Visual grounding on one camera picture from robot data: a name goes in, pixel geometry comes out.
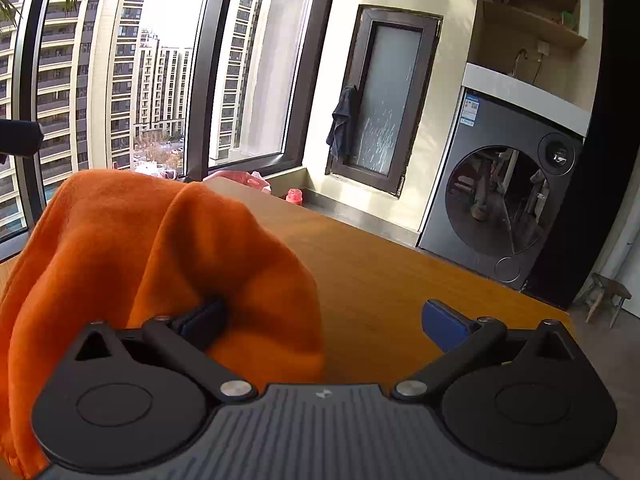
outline orange cloth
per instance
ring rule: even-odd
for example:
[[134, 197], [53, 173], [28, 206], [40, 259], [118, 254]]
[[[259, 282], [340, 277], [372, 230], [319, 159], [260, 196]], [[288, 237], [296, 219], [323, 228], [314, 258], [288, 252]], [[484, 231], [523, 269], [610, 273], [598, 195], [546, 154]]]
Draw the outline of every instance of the orange cloth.
[[0, 447], [16, 474], [30, 478], [47, 466], [31, 408], [84, 325], [139, 327], [217, 294], [229, 323], [209, 356], [259, 389], [321, 380], [313, 277], [243, 204], [201, 183], [129, 171], [70, 177], [0, 303]]

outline green object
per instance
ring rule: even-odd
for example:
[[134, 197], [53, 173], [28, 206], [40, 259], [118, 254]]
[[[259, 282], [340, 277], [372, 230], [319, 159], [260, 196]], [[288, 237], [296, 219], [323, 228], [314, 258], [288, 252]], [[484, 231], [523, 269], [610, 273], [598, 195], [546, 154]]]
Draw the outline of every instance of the green object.
[[575, 16], [570, 13], [568, 10], [563, 10], [560, 13], [560, 23], [564, 25], [566, 28], [570, 28], [574, 30], [577, 25], [578, 20], [576, 20]]

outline ribbed gray surface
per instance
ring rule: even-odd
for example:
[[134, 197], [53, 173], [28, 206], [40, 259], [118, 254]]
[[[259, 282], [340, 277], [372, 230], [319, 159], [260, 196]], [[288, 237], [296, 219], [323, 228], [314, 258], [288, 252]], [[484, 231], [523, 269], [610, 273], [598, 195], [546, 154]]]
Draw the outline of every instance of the ribbed gray surface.
[[[88, 477], [91, 475], [53, 466], [40, 478]], [[388, 400], [373, 384], [272, 385], [264, 397], [251, 404], [220, 409], [201, 439], [182, 455], [143, 472], [99, 477], [102, 480], [612, 478], [593, 464], [562, 473], [524, 474], [478, 462], [443, 436], [427, 409]]]

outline logo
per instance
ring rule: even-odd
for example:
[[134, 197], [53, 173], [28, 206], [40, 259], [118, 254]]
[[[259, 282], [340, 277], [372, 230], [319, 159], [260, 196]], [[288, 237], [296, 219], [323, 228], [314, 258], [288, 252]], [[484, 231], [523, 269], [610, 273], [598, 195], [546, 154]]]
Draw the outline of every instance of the logo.
[[332, 395], [333, 395], [332, 391], [327, 390], [326, 388], [321, 392], [316, 392], [316, 396], [320, 397], [321, 399], [326, 399], [327, 397], [331, 397]]

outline metal screw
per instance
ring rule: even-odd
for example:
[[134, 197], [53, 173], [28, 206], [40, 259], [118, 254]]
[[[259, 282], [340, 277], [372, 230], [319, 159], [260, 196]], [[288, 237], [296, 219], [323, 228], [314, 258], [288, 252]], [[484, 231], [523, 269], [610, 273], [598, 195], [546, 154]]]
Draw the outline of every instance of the metal screw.
[[427, 385], [422, 381], [401, 381], [396, 384], [396, 392], [403, 397], [418, 397], [427, 392]]
[[220, 385], [220, 391], [227, 397], [242, 397], [252, 390], [251, 384], [247, 381], [227, 381]]

